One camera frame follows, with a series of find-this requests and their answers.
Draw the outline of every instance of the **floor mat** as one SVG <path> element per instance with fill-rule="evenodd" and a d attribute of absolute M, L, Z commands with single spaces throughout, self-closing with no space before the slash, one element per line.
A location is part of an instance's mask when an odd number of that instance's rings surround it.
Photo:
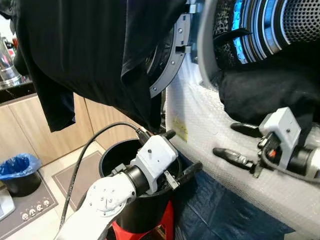
<path fill-rule="evenodd" d="M 12 198 L 15 210 L 0 221 L 0 240 L 6 239 L 58 205 L 41 174 L 37 174 L 41 178 L 41 184 L 35 192 L 28 196 Z"/>
<path fill-rule="evenodd" d="M 88 188 L 100 178 L 99 161 L 101 156 L 102 154 L 96 151 L 85 157 L 80 164 L 70 199 L 70 206 L 74 211 Z M 72 164 L 52 176 L 64 196 L 67 195 L 74 168 L 75 164 Z"/>

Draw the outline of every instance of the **black bucket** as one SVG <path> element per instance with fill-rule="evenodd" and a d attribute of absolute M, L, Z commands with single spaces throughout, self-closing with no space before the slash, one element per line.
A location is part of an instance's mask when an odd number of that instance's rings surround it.
<path fill-rule="evenodd" d="M 100 176 L 108 176 L 121 163 L 129 165 L 130 161 L 136 157 L 139 148 L 141 144 L 137 139 L 125 140 L 110 147 L 101 157 Z M 172 163 L 168 170 L 175 176 L 179 176 L 182 171 L 178 161 Z M 168 186 L 154 194 L 141 195 L 125 207 L 116 223 L 127 232 L 134 234 L 146 233 L 154 229 L 160 223 L 171 195 L 172 190 Z"/>
<path fill-rule="evenodd" d="M 32 194 L 41 184 L 41 178 L 37 172 L 27 176 L 2 180 L 12 197 L 25 197 Z"/>

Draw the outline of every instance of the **black countertop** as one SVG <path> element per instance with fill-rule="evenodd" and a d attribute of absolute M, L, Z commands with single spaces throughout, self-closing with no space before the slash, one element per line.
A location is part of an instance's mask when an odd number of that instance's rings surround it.
<path fill-rule="evenodd" d="M 35 92 L 36 90 L 32 82 L 0 90 L 0 105 L 8 101 L 34 94 Z"/>

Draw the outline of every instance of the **blue trash bag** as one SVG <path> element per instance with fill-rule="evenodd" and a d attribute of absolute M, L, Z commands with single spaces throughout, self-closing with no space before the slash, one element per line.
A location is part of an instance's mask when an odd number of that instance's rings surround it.
<path fill-rule="evenodd" d="M 0 165 L 0 180 L 25 177 L 35 173 L 40 167 L 40 159 L 28 153 L 21 153 Z"/>

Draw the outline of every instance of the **trash can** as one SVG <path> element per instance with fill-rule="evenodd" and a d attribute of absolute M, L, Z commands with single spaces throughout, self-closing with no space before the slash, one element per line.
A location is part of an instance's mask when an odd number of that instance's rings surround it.
<path fill-rule="evenodd" d="M 125 140 L 110 147 L 101 157 L 100 176 L 108 176 L 121 163 L 129 165 L 141 147 L 137 139 Z M 181 174 L 181 164 L 178 160 L 171 164 L 168 171 L 176 177 Z M 151 195 L 141 195 L 124 208 L 116 219 L 116 223 L 121 228 L 130 233 L 141 234 L 152 230 L 159 224 L 172 196 L 172 189 L 162 177 L 164 178 L 164 176 L 158 178 L 158 184 L 160 182 L 163 184 L 157 192 Z"/>
<path fill-rule="evenodd" d="M 0 180 L 7 187 L 12 197 L 24 197 L 41 184 L 37 170 L 41 161 L 27 153 L 12 157 L 0 165 Z"/>

